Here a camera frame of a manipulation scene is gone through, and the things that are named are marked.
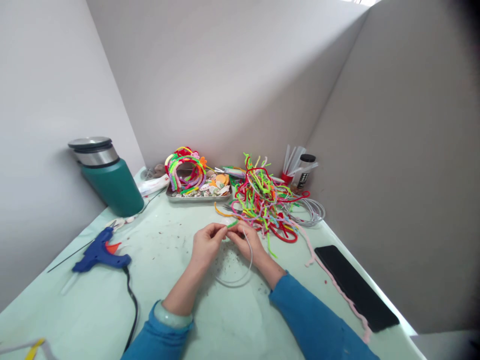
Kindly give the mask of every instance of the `silver bottle lid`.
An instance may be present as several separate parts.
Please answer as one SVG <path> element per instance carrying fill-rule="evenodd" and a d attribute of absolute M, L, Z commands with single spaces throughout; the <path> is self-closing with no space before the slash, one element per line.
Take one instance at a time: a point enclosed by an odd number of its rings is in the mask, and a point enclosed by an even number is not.
<path fill-rule="evenodd" d="M 119 159 L 112 140 L 104 136 L 84 137 L 72 140 L 68 147 L 85 166 L 102 167 Z"/>

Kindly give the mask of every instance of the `pen holder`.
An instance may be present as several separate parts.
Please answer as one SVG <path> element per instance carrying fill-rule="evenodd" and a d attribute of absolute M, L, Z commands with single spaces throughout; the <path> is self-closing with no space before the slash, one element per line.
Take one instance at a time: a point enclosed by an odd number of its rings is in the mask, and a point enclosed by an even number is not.
<path fill-rule="evenodd" d="M 282 179 L 285 182 L 285 185 L 288 186 L 290 182 L 294 179 L 293 176 L 288 176 L 284 174 L 283 172 L 281 173 L 280 179 Z"/>

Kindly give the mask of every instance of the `glue gun power cord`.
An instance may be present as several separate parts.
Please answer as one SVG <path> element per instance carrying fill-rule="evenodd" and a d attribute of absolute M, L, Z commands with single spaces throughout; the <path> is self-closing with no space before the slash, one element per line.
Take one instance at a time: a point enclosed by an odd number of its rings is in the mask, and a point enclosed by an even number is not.
<path fill-rule="evenodd" d="M 124 266 L 124 267 L 122 267 L 122 269 L 123 269 L 123 272 L 126 274 L 126 289 L 127 289 L 128 294 L 130 295 L 130 297 L 133 301 L 133 305 L 135 305 L 135 319 L 133 320 L 133 326 L 131 327 L 130 335 L 128 336 L 128 340 L 126 342 L 125 350 L 123 350 L 123 352 L 125 353 L 127 351 L 127 349 L 129 348 L 130 343 L 132 342 L 132 338 L 133 338 L 134 332 L 135 332 L 135 327 L 137 326 L 137 317 L 139 315 L 139 304 L 137 302 L 137 298 L 135 297 L 134 292 L 130 288 L 130 271 L 129 271 L 129 268 L 127 266 Z"/>

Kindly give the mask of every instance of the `person's arm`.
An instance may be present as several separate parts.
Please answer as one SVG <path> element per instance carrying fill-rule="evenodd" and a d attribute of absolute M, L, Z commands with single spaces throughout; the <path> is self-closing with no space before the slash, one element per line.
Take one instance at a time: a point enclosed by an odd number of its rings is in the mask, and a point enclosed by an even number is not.
<path fill-rule="evenodd" d="M 225 225 L 212 223 L 193 237 L 190 263 L 164 301 L 158 301 L 121 360 L 176 360 L 193 326 L 192 308 L 200 284 L 217 256 Z"/>
<path fill-rule="evenodd" d="M 244 231 L 253 250 L 253 263 L 272 289 L 270 301 L 280 310 L 307 360 L 344 357 L 378 360 L 345 321 L 267 254 L 257 232 L 240 221 L 227 236 L 243 256 L 250 258 L 250 248 L 239 236 Z"/>

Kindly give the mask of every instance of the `smartphone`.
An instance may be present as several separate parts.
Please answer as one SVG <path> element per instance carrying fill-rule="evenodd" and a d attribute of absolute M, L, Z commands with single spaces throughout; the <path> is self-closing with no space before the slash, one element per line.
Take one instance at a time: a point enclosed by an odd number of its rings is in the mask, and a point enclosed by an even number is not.
<path fill-rule="evenodd" d="M 368 321 L 374 333 L 400 324 L 399 319 L 334 246 L 317 247 L 315 253 L 331 272 L 340 289 L 353 301 L 357 311 Z"/>

